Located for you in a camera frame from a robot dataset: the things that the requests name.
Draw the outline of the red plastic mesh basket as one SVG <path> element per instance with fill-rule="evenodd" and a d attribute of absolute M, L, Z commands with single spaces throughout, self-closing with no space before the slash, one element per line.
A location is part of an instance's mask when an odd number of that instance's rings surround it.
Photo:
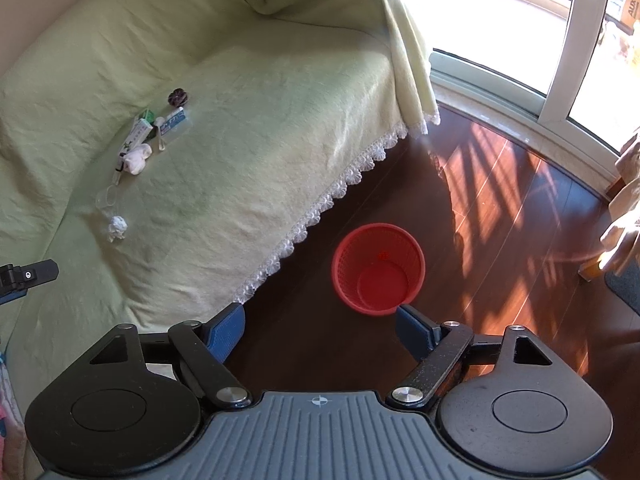
<path fill-rule="evenodd" d="M 395 313 L 422 288 L 426 262 L 418 241 L 400 226 L 369 223 L 337 245 L 331 280 L 337 296 L 352 310 L 370 316 Z"/>

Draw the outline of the white tissue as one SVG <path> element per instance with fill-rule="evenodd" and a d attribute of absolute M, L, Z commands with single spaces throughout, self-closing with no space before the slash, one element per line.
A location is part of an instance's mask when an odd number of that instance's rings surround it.
<path fill-rule="evenodd" d="M 113 216 L 108 222 L 107 238 L 113 243 L 115 240 L 123 240 L 128 230 L 128 223 L 122 216 Z"/>

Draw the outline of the clear plastic cup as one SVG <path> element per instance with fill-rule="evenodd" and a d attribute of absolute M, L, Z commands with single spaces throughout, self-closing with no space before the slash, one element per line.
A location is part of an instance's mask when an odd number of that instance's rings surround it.
<path fill-rule="evenodd" d="M 109 185 L 104 190 L 96 194 L 96 208 L 100 211 L 112 210 L 117 202 L 118 187 L 116 185 Z"/>

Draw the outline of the clear box blue label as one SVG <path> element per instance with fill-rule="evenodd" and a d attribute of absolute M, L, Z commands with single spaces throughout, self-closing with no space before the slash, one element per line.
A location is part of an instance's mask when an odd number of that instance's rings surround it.
<path fill-rule="evenodd" d="M 166 134 L 180 127 L 188 118 L 186 117 L 186 111 L 183 107 L 178 107 L 169 113 L 164 121 L 158 126 L 158 132 L 160 136 L 166 136 Z"/>

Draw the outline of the dark brown velvet scrunchie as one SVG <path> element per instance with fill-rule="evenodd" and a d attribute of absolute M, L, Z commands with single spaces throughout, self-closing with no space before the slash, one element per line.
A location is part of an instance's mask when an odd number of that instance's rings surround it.
<path fill-rule="evenodd" d="M 184 107 L 189 102 L 189 95 L 183 88 L 175 88 L 167 98 L 168 104 L 173 108 Z"/>

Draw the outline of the wooden furniture leg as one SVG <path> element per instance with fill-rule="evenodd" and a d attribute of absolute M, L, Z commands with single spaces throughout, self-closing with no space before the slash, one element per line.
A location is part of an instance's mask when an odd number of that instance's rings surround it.
<path fill-rule="evenodd" d="M 587 283 L 590 283 L 596 278 L 600 278 L 604 273 L 602 269 L 602 259 L 602 255 L 597 255 L 582 263 L 578 269 L 579 277 Z"/>

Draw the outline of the long white parrot box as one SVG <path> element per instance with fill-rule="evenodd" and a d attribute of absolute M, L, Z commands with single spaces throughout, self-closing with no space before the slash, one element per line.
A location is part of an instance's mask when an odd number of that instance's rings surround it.
<path fill-rule="evenodd" d="M 152 131 L 152 125 L 144 118 L 137 118 L 131 126 L 122 146 L 118 151 L 118 156 L 124 158 L 128 153 L 137 148 L 149 133 Z"/>

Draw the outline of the dark floor mat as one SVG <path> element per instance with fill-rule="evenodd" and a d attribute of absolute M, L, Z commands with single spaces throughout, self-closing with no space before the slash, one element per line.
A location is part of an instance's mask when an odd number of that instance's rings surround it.
<path fill-rule="evenodd" d="M 640 270 L 635 264 L 620 275 L 608 272 L 604 276 L 605 284 L 637 314 L 640 314 Z"/>

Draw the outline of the light green sofa cover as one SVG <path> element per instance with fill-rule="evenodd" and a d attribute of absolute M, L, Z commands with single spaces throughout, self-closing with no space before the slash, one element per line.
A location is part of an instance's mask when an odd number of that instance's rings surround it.
<path fill-rule="evenodd" d="M 1 81 L 1 258 L 60 274 L 1 311 L 20 408 L 119 323 L 147 332 L 247 300 L 323 211 L 425 131 L 430 50 L 400 0 L 82 0 Z M 141 174 L 138 115 L 188 118 Z M 111 243 L 108 222 L 128 223 Z"/>

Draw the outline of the green white medicine box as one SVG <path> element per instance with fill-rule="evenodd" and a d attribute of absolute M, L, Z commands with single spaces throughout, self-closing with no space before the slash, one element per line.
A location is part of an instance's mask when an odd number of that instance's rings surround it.
<path fill-rule="evenodd" d="M 155 120 L 155 114 L 152 112 L 152 110 L 149 110 L 148 108 L 145 108 L 138 115 L 138 118 L 145 120 L 149 124 L 152 124 L 154 122 L 154 120 Z"/>

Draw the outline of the cardboard box outside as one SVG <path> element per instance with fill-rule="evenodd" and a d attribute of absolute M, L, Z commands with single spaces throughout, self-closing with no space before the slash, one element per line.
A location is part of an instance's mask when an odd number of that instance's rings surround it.
<path fill-rule="evenodd" d="M 605 15 L 629 35 L 639 21 L 639 0 L 608 0 Z"/>

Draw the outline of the white sliding window frame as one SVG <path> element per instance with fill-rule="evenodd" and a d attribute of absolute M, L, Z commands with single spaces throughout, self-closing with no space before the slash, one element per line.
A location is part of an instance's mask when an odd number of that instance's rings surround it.
<path fill-rule="evenodd" d="M 533 146 L 609 185 L 639 125 L 639 21 L 627 34 L 608 0 L 439 0 L 434 74 L 539 138 Z"/>

